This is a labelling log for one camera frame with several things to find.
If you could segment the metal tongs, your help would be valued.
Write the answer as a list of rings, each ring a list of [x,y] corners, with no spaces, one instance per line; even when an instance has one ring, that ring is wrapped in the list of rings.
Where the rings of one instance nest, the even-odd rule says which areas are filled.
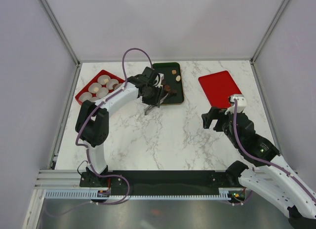
[[[159,103],[157,106],[154,105],[149,105],[144,109],[144,115],[148,115],[154,108],[159,108],[160,105],[164,102],[164,100],[169,96],[170,91],[163,91],[160,99],[159,99]]]

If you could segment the red box lid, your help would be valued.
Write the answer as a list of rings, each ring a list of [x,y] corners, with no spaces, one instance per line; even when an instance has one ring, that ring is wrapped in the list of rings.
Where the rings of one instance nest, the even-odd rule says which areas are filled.
[[[198,81],[212,107],[228,108],[230,96],[242,94],[228,71],[201,76]]]

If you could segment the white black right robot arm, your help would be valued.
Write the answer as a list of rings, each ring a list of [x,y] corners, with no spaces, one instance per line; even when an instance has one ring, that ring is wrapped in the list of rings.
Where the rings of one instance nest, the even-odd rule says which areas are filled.
[[[273,180],[269,183],[237,160],[226,170],[228,185],[237,187],[240,184],[257,193],[277,207],[295,229],[316,227],[316,193],[303,183],[279,150],[256,133],[254,123],[245,113],[212,107],[201,118],[205,129],[212,121],[217,121],[214,131],[223,132],[247,162]]]

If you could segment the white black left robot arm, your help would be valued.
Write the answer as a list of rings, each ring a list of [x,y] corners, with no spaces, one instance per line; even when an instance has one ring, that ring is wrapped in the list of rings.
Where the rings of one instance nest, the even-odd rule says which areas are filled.
[[[146,67],[141,74],[126,78],[122,86],[104,99],[82,103],[77,118],[75,145],[86,149],[87,167],[81,174],[81,187],[104,187],[109,180],[125,177],[108,172],[103,144],[109,135],[110,117],[127,103],[141,98],[154,107],[161,104],[162,77],[153,68]]]

